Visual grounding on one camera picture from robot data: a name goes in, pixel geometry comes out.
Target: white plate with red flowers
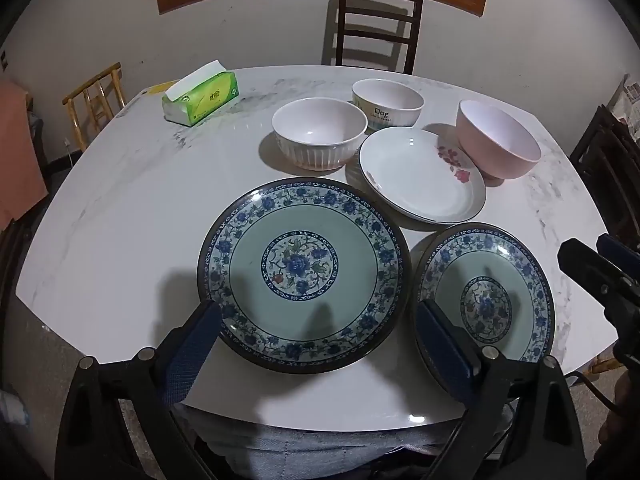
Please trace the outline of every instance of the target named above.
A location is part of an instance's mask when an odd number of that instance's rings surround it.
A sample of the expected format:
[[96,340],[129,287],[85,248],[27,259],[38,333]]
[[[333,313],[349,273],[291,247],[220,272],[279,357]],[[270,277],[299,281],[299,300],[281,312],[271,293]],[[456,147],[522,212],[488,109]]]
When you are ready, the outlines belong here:
[[395,126],[372,134],[360,149],[360,166],[389,205],[423,222],[466,222],[486,200],[484,180],[471,159],[420,128]]

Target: white wall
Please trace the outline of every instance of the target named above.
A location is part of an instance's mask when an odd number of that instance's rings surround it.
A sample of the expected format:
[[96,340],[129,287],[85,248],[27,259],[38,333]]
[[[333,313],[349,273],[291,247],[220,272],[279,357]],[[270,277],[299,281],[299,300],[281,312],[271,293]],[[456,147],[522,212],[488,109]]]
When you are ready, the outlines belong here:
[[[129,98],[215,58],[319,64],[328,2],[207,0],[160,16],[156,0],[33,0],[4,44],[6,74],[33,94],[51,160],[73,142],[62,98],[111,63]],[[425,0],[414,73],[532,112],[567,152],[625,72],[640,77],[640,50],[607,0],[487,0],[482,18]]]

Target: plate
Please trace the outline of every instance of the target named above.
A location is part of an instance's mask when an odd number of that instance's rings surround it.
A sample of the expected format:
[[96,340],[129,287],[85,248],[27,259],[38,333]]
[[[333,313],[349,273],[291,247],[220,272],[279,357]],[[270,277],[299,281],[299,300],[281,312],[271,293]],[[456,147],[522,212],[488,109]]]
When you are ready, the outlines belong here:
[[323,178],[271,182],[220,215],[198,293],[222,309],[222,339],[265,368],[335,370],[391,332],[410,292],[400,229],[358,190]]
[[417,276],[415,303],[434,298],[478,346],[528,362],[551,351],[549,284],[533,254],[507,232],[481,223],[446,229],[424,253]]
[[360,166],[389,205],[423,222],[466,222],[486,200],[484,180],[471,159],[420,128],[395,126],[372,134],[360,149]]

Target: metal screw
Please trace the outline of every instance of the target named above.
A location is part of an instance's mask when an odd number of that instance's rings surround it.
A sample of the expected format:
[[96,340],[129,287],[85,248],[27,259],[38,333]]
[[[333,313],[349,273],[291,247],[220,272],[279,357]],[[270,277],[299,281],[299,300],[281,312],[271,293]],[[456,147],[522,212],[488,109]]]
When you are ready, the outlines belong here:
[[558,361],[556,361],[554,357],[551,357],[550,355],[548,355],[544,359],[542,359],[542,362],[545,364],[545,366],[548,366],[549,368],[555,368],[556,363]]
[[138,352],[138,359],[141,361],[149,361],[149,359],[152,359],[154,355],[156,355],[154,349],[147,347]]
[[495,346],[485,346],[482,348],[482,355],[487,359],[497,359],[500,352]]
[[94,358],[86,356],[80,359],[78,366],[81,367],[82,370],[87,370],[87,368],[91,368],[93,364],[94,364]]

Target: blue floral plate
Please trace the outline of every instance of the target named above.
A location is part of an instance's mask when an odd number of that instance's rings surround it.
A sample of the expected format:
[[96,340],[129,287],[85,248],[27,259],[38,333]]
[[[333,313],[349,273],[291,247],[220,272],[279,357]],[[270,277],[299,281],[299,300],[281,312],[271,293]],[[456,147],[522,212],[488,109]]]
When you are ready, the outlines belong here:
[[265,368],[350,364],[391,332],[410,292],[400,229],[358,190],[323,178],[271,182],[239,198],[207,235],[200,299],[222,339]]
[[416,304],[435,299],[479,346],[490,344],[509,359],[529,362],[551,351],[555,316],[549,284],[533,254],[507,232],[481,223],[446,229],[418,269]]

